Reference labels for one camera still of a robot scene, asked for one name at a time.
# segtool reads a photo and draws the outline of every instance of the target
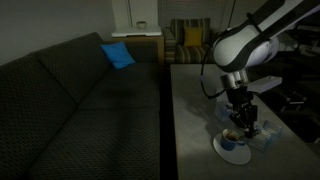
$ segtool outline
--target table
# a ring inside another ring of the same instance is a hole
[[[172,100],[179,179],[319,179],[320,160],[258,97],[257,125],[269,120],[283,127],[267,151],[251,146],[251,160],[231,164],[214,150],[212,140],[230,121],[214,115],[214,100],[208,100],[200,85],[201,65],[171,65]],[[208,94],[222,87],[221,71],[205,65],[204,85]]]
[[[141,42],[155,41],[158,45],[158,63],[164,66],[164,37],[159,26],[137,29],[133,27],[116,30],[112,34],[111,41]]]

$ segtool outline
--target chair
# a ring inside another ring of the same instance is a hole
[[[206,50],[218,37],[219,31],[210,28],[210,18],[172,19],[163,29],[165,65],[201,64]],[[206,63],[214,63],[209,53]]]

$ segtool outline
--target white plate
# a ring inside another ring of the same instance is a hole
[[[251,159],[251,151],[248,145],[237,145],[232,151],[224,150],[220,145],[221,133],[213,139],[213,146],[217,153],[232,164],[246,164]]]

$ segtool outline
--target gray table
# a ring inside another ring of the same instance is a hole
[[[201,65],[171,65],[172,98],[179,179],[320,179],[320,160],[258,97],[258,122],[283,127],[265,152],[251,146],[251,160],[231,164],[214,150],[212,140],[233,123],[221,123],[214,115],[200,85]],[[205,65],[205,88],[214,94],[221,87],[221,71]]]

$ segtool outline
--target cup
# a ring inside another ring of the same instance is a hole
[[[222,131],[220,140],[221,147],[226,151],[232,151],[237,145],[244,145],[244,141],[240,140],[240,135],[231,129],[225,129]]]

